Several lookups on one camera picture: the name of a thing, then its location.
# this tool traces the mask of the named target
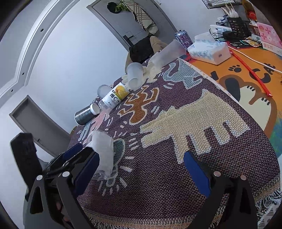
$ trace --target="pink pattern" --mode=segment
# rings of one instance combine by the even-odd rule
[[[257,23],[257,26],[259,28],[262,41],[282,49],[282,42],[272,26],[260,22]]]
[[[89,131],[89,134],[93,131],[93,130],[98,130],[98,128],[101,126],[102,122],[105,120],[107,120],[109,118],[109,114],[107,114],[106,112],[102,111],[96,118],[92,119],[91,124],[94,123]],[[89,140],[90,140],[91,136],[88,135],[87,138],[84,140],[83,145],[85,145]]]

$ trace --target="red stick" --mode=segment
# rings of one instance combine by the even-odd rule
[[[255,77],[255,79],[259,82],[259,84],[261,85],[261,87],[263,88],[263,90],[265,91],[265,93],[267,94],[267,96],[272,97],[272,95],[270,94],[269,90],[267,89],[267,87],[264,85],[264,83],[261,81],[261,79],[257,76],[257,74],[240,58],[238,57],[232,50],[229,50],[230,53],[236,57],[238,59],[238,61],[240,61],[248,70],[249,72]]]

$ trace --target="tissue pack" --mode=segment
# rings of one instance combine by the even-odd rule
[[[195,36],[195,43],[188,48],[188,52],[196,60],[215,65],[231,57],[227,43],[215,41],[209,32]]]

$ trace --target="white cable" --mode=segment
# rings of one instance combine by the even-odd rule
[[[238,51],[238,50],[236,50],[236,49],[234,49],[234,48],[232,48],[232,47],[230,47],[229,46],[229,48],[231,48],[231,49],[233,49],[233,50],[235,50],[236,52],[238,52],[238,53],[241,53],[242,55],[244,55],[245,57],[247,57],[247,58],[249,58],[250,60],[252,60],[252,61],[255,61],[256,63],[258,63],[258,64],[261,64],[261,65],[263,65],[263,66],[265,66],[265,67],[267,67],[267,68],[269,68],[269,69],[271,69],[271,70],[273,70],[273,71],[276,71],[276,72],[278,72],[278,73],[280,73],[280,74],[282,74],[282,72],[281,71],[279,71],[279,70],[277,70],[277,69],[274,69],[274,68],[271,68],[271,67],[269,67],[268,65],[266,65],[266,64],[263,64],[263,63],[261,63],[261,62],[258,62],[258,61],[256,61],[256,60],[254,60],[254,59],[252,59],[252,58],[250,58],[250,57],[248,57],[247,55],[245,55],[244,53],[242,53],[242,52],[240,52],[240,51]]]

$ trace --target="door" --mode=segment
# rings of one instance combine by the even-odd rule
[[[119,4],[119,0],[110,0]],[[111,13],[107,9],[109,0],[97,0],[87,8],[103,22],[103,24],[115,35],[121,44],[129,50],[138,41],[148,36],[130,11],[121,11],[118,14]],[[169,44],[175,39],[174,33],[177,32],[171,21],[164,12],[153,2],[153,0],[134,0],[152,18],[158,27],[158,32],[154,36],[161,41]]]
[[[66,151],[70,135],[50,119],[27,96],[13,111],[10,117],[24,133],[31,133],[34,142],[43,150],[56,157]]]

